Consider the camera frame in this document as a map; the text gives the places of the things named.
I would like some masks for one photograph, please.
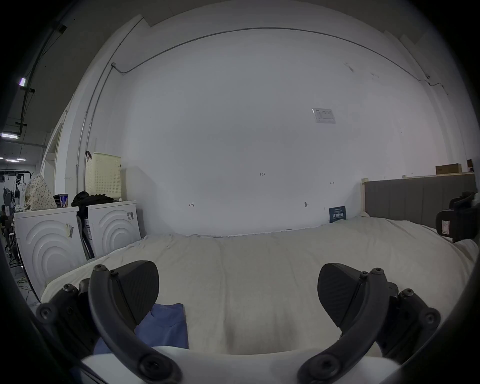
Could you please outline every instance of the sticker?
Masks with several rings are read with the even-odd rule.
[[[88,219],[85,219],[85,229],[87,230],[87,237],[89,240],[92,239],[92,231],[90,230],[90,223],[88,222]]]
[[[333,223],[338,220],[346,220],[347,213],[345,206],[330,208],[330,223]]]
[[[73,237],[73,228],[70,224],[65,224],[65,227],[67,228],[67,236],[69,238]]]
[[[331,109],[314,108],[312,111],[315,115],[315,122],[317,124],[335,124],[335,117]]]
[[[442,220],[442,234],[443,235],[450,234],[450,220],[448,221]]]

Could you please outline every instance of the cardboard box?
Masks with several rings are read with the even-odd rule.
[[[437,175],[445,175],[448,173],[462,173],[461,164],[447,164],[447,165],[438,165],[435,167]]]

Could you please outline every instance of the blue cloth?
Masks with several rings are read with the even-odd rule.
[[[150,347],[170,346],[188,349],[187,318],[183,304],[154,304],[135,328],[135,334]],[[111,353],[103,339],[95,345],[94,355]]]

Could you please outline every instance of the ceiling light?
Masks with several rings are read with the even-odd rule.
[[[9,139],[18,139],[18,135],[13,133],[3,133],[1,134],[2,137],[8,137]]]

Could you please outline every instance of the white duvet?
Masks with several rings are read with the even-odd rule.
[[[418,224],[368,217],[249,236],[147,236],[52,281],[42,301],[64,284],[78,286],[96,264],[113,269],[150,260],[160,275],[157,303],[185,306],[192,350],[261,354],[327,348],[340,331],[318,300],[325,263],[360,271],[383,268],[399,290],[413,289],[444,319],[477,253],[471,240],[452,244]]]

